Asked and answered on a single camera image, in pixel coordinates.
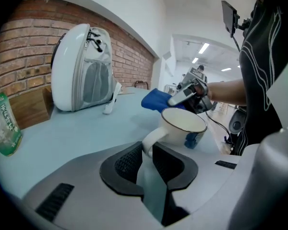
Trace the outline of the person's right forearm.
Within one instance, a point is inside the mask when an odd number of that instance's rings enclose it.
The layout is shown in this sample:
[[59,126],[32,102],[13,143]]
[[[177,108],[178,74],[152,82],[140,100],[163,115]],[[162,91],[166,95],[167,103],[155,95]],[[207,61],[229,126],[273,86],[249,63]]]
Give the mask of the person's right forearm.
[[208,97],[211,101],[238,106],[246,106],[246,92],[243,79],[207,84]]

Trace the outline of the light blue table white legs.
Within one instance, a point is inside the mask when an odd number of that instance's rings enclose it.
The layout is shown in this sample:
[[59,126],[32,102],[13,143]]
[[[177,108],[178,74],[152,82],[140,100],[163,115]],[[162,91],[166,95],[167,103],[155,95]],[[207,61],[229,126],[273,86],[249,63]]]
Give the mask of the light blue table white legs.
[[79,156],[143,140],[158,127],[161,115],[141,106],[146,90],[119,95],[109,115],[102,105],[77,112],[54,108],[48,121],[22,131],[17,151],[0,154],[0,185],[22,198],[40,180]]

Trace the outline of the brown wooden box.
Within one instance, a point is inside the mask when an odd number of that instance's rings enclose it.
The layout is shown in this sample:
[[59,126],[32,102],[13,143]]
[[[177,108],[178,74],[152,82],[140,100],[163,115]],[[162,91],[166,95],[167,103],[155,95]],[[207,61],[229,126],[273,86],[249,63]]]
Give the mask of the brown wooden box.
[[54,108],[52,93],[48,87],[29,91],[9,101],[21,130],[48,121]]

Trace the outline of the person's black printed T-shirt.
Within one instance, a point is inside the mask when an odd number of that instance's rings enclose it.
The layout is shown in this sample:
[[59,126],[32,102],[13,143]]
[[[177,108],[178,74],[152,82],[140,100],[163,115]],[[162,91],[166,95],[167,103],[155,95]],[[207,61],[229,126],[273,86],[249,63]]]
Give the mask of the person's black printed T-shirt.
[[247,112],[234,155],[281,128],[267,91],[288,63],[288,0],[257,0],[251,19],[240,50]]

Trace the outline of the blue cloth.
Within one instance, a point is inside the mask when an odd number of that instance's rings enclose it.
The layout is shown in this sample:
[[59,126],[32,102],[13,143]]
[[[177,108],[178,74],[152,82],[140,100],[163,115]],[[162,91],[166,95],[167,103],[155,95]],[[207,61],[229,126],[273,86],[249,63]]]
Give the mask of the blue cloth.
[[172,95],[154,88],[142,99],[141,107],[161,114],[163,110],[170,108],[168,100],[171,97]]

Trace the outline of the person's right hand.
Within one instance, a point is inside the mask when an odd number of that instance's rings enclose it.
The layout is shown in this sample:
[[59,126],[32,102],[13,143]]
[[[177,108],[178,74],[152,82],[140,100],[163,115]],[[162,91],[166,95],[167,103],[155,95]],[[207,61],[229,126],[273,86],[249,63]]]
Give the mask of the person's right hand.
[[206,85],[196,84],[194,86],[197,96],[206,96],[208,94],[208,87]]

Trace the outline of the small black monitor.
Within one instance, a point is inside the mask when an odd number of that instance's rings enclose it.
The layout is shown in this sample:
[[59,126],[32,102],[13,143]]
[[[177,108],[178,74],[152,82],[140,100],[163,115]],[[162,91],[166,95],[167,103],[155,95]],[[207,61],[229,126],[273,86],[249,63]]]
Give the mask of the small black monitor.
[[251,18],[244,19],[243,23],[239,24],[240,16],[237,14],[237,10],[225,0],[222,0],[221,4],[223,11],[223,22],[226,30],[230,34],[230,37],[234,37],[236,29],[242,30],[242,35],[245,37],[252,22]]

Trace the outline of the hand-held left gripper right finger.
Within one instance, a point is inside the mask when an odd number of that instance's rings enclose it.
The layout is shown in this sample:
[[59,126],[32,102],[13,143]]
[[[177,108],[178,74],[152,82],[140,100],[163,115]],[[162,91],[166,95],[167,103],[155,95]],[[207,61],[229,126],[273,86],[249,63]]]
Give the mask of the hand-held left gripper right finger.
[[167,227],[199,209],[225,183],[240,157],[171,149],[160,143],[152,148],[153,164],[166,185],[161,223]]

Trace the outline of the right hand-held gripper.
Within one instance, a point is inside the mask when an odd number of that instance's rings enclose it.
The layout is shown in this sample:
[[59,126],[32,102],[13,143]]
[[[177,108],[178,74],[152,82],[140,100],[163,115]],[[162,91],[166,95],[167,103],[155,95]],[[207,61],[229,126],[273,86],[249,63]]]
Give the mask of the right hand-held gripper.
[[216,107],[217,102],[211,102],[208,95],[197,96],[195,85],[206,85],[204,75],[197,70],[196,67],[190,67],[188,72],[183,77],[182,81],[178,84],[178,92],[168,100],[170,107],[181,104],[186,110],[200,114]]

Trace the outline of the white enamel mug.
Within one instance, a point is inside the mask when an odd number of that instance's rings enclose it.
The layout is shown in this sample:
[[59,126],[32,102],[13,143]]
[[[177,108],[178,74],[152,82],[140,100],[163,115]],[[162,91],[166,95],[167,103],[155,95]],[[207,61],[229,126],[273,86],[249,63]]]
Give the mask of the white enamel mug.
[[183,109],[166,108],[161,112],[158,128],[143,139],[143,151],[152,157],[152,147],[160,141],[194,149],[206,130],[207,124],[200,116]]

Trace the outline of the green drink bottle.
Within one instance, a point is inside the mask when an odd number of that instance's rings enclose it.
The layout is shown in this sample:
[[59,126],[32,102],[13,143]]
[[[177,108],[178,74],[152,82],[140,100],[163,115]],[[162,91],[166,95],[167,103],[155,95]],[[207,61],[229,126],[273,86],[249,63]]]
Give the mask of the green drink bottle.
[[13,115],[9,98],[0,91],[0,153],[4,156],[13,155],[21,140],[21,129]]

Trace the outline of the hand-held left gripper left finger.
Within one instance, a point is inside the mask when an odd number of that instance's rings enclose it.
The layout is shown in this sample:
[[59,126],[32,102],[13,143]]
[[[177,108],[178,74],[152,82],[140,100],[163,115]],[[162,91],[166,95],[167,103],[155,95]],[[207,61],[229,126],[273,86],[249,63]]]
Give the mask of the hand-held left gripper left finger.
[[46,222],[63,230],[161,230],[136,183],[141,142],[86,154],[65,163],[23,198]]

